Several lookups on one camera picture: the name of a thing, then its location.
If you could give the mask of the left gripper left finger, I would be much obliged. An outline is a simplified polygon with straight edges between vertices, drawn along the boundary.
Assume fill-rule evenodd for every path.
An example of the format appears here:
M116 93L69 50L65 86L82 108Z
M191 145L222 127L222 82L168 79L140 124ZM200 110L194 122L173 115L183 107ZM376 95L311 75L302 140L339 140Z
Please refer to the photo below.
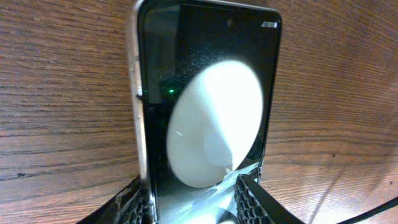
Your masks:
M102 207L77 224L150 224L155 223L150 183L137 176Z

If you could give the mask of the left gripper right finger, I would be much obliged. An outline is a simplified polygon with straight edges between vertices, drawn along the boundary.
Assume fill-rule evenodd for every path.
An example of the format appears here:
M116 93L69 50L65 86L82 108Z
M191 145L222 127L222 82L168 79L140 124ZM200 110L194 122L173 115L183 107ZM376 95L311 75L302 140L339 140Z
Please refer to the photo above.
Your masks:
M238 223L303 224L246 174L236 179L234 199Z

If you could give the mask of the black smartphone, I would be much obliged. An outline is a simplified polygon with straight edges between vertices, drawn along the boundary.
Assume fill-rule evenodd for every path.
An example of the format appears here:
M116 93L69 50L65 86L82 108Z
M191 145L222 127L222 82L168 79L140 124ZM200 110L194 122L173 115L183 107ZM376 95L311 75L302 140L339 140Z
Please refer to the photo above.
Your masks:
M282 16L233 1L137 1L127 24L148 223L235 223L265 154Z

